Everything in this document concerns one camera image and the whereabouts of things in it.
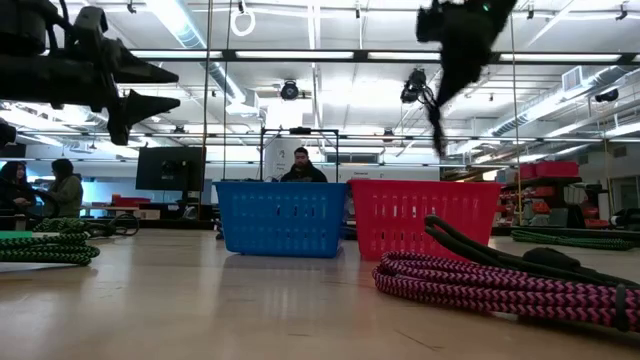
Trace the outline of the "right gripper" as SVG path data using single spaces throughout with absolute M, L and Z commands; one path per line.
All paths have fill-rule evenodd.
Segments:
M 492 47 L 506 25 L 516 0 L 485 0 L 455 3 L 434 0 L 420 7 L 416 16 L 416 38 L 420 43 L 439 42 L 443 74 L 432 100 L 433 144 L 438 155 L 445 154 L 441 107 L 453 99 L 489 63 Z

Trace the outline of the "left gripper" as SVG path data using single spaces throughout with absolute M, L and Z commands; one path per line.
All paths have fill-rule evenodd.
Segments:
M 177 83 L 179 76 L 136 57 L 117 39 L 83 39 L 43 55 L 43 39 L 1 33 L 1 98 L 3 100 L 84 105 L 107 109 L 111 142 L 127 145 L 131 128 L 180 106 L 180 100 L 141 95 L 122 97 L 117 83 Z

